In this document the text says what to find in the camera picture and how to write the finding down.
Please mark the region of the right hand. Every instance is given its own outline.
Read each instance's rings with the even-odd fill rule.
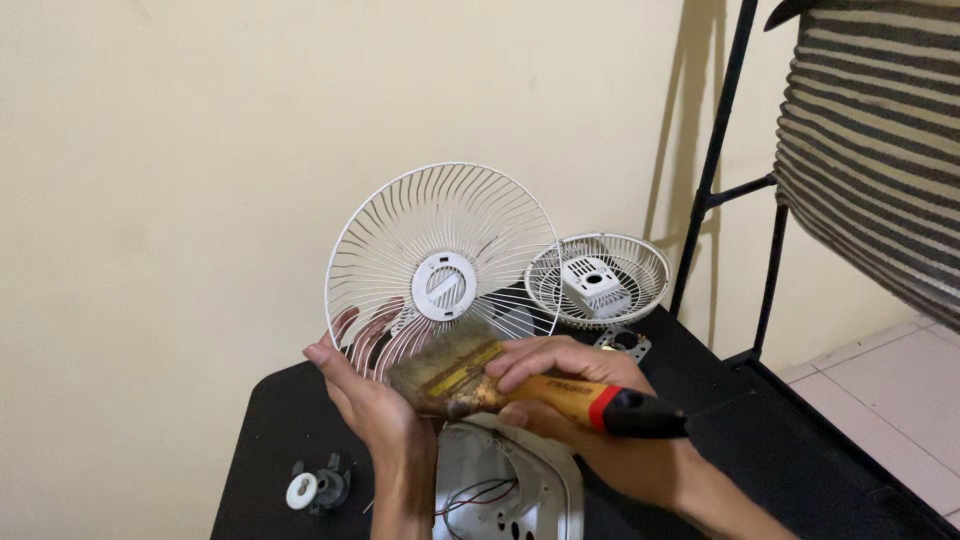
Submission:
[[[527,337],[503,342],[504,355],[486,367],[506,394],[531,375],[557,369],[591,382],[615,384],[656,395],[629,356],[602,351],[568,336]],[[565,443],[610,487],[635,499],[666,508],[680,506],[681,495],[709,465],[689,439],[627,439],[575,424],[542,402],[513,402],[499,414],[508,425]]]

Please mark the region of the gray striped fabric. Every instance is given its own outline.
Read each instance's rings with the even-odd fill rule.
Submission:
[[[773,175],[800,225],[960,331],[960,0],[801,18]]]

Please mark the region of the fan part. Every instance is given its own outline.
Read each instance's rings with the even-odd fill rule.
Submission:
[[[383,380],[464,317],[502,338],[548,335],[560,290],[546,307],[521,283],[534,257],[559,273],[558,247],[540,204],[503,173],[460,162],[411,171],[374,193],[333,248],[325,309],[334,344],[358,373]]]
[[[563,267],[548,248],[524,279],[527,293],[544,310],[558,308],[560,322],[597,330],[647,316],[670,284],[670,262],[650,242],[616,233],[577,234],[560,241]],[[557,305],[557,291],[563,292]]]

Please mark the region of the cream wall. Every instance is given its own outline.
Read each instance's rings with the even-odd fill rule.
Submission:
[[[760,34],[760,4],[722,187],[773,160],[796,26]],[[676,263],[736,9],[0,0],[0,537],[207,536],[250,390],[323,332],[337,233],[400,172],[489,164],[560,234]],[[721,357],[751,344],[772,197],[705,227],[683,319]],[[909,314],[791,222],[765,358]]]

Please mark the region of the fan grille center hub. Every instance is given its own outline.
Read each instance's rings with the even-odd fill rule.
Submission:
[[[410,285],[417,310],[434,321],[451,321],[470,307],[477,280],[470,262],[453,252],[440,252],[424,260]]]

